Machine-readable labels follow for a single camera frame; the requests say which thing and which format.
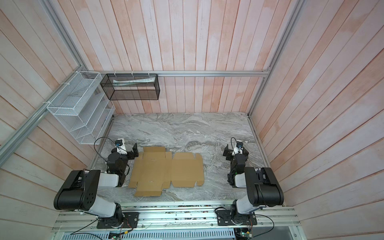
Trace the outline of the brown cardboard box sheet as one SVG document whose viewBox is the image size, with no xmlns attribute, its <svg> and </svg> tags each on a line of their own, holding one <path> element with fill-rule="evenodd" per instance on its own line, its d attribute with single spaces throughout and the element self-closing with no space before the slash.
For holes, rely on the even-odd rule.
<svg viewBox="0 0 384 240">
<path fill-rule="evenodd" d="M 135 159 L 128 187 L 135 197 L 158 197 L 170 186 L 193 188 L 205 182 L 203 158 L 196 153 L 172 153 L 165 147 L 144 147 Z"/>
</svg>

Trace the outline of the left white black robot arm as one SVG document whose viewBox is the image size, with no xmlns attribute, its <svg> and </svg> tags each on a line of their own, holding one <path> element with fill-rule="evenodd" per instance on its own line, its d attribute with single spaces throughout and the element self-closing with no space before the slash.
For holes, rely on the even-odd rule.
<svg viewBox="0 0 384 240">
<path fill-rule="evenodd" d="M 138 156 L 137 144 L 127 151 L 124 140 L 116 140 L 106 161 L 107 171 L 71 171 L 54 198 L 54 208 L 91 214 L 99 217 L 103 226 L 121 227 L 125 218 L 121 205 L 101 198 L 98 190 L 121 187 L 129 174 L 128 162 Z"/>
</svg>

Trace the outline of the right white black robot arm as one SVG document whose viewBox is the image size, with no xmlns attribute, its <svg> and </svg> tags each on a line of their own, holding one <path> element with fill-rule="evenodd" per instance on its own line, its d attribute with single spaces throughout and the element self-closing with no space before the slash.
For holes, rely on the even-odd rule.
<svg viewBox="0 0 384 240">
<path fill-rule="evenodd" d="M 230 186 L 247 190 L 243 198 L 235 200 L 231 205 L 229 215 L 234 224 L 251 222 L 256 210 L 284 203 L 283 190 L 271 168 L 246 166 L 249 152 L 243 142 L 237 141 L 231 149 L 226 146 L 223 156 L 230 161 L 230 172 L 227 175 Z"/>
</svg>

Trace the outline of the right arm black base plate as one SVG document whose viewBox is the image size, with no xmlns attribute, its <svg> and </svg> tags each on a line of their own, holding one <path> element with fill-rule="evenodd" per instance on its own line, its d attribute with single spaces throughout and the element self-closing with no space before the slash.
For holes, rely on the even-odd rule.
<svg viewBox="0 0 384 240">
<path fill-rule="evenodd" d="M 234 226 L 234 225 L 256 226 L 258 224 L 255 216 L 241 215 L 233 210 L 226 210 L 224 208 L 219 208 L 219 209 L 215 209 L 214 213 L 217 215 L 217 222 L 219 226 Z"/>
</svg>

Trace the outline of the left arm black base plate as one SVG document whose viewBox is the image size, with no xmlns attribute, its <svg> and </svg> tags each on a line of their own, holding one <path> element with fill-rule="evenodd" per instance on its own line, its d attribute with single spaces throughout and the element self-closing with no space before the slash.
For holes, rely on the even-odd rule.
<svg viewBox="0 0 384 240">
<path fill-rule="evenodd" d="M 110 218 L 100 218 L 97 229 L 135 229 L 138 225 L 139 212 L 122 212 Z"/>
</svg>

